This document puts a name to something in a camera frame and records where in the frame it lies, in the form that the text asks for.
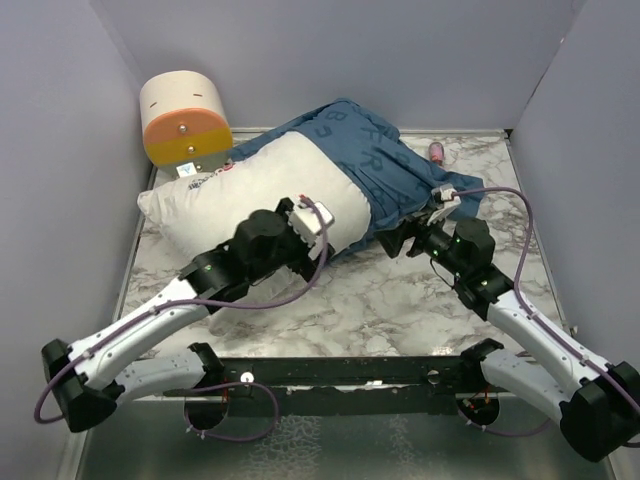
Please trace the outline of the blue cartoon print pillowcase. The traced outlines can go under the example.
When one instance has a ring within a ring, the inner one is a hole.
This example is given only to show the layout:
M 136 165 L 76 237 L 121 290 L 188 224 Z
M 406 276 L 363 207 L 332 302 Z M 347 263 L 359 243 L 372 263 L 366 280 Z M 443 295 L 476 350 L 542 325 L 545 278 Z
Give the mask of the blue cartoon print pillowcase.
M 375 232 L 396 226 L 402 217 L 424 207 L 436 187 L 450 183 L 458 191 L 469 191 L 483 186 L 478 177 L 446 171 L 415 153 L 394 125 L 349 99 L 306 112 L 232 148 L 229 156 L 245 163 L 295 136 L 326 155 L 368 202 L 367 229 L 353 240 L 331 242 L 340 255 L 364 249 Z

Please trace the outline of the white pillow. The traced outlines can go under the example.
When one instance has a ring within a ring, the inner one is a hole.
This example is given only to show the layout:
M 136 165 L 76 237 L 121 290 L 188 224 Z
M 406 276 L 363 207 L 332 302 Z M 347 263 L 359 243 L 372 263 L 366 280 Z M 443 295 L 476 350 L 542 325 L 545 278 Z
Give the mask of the white pillow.
M 360 242 L 372 220 L 364 193 L 311 140 L 288 132 L 249 158 L 170 181 L 138 196 L 146 219 L 193 258 L 230 239 L 237 225 L 282 198 L 305 195 L 333 214 L 329 241 L 340 253 Z

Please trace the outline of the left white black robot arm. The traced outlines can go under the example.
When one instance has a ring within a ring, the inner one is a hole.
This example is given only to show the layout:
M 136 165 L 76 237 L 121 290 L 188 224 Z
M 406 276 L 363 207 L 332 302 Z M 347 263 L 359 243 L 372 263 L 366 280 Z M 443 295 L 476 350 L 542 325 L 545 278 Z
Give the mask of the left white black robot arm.
M 83 339 L 48 342 L 41 350 L 47 385 L 36 402 L 35 421 L 47 423 L 42 407 L 48 396 L 60 409 L 58 420 L 79 433 L 129 400 L 165 391 L 214 392 L 222 368 L 208 347 L 151 361 L 140 357 L 221 309 L 250 309 L 243 300 L 250 287 L 281 268 L 312 287 L 332 252 L 328 233 L 334 221 L 320 202 L 283 198 L 274 210 L 252 212 L 229 240 L 194 257 L 133 313 Z

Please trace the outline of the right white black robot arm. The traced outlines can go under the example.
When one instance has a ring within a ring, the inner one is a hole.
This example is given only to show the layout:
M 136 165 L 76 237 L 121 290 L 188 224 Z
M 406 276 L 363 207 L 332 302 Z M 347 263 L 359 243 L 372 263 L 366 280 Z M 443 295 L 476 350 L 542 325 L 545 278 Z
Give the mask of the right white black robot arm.
M 612 364 L 541 314 L 494 265 L 495 241 L 485 221 L 464 219 L 448 234 L 440 222 L 412 219 L 375 237 L 391 258 L 411 240 L 409 256 L 426 254 L 451 273 L 461 303 L 535 361 L 497 347 L 460 365 L 467 389 L 491 384 L 515 394 L 556 423 L 572 449 L 591 462 L 638 435 L 638 371 L 627 362 Z

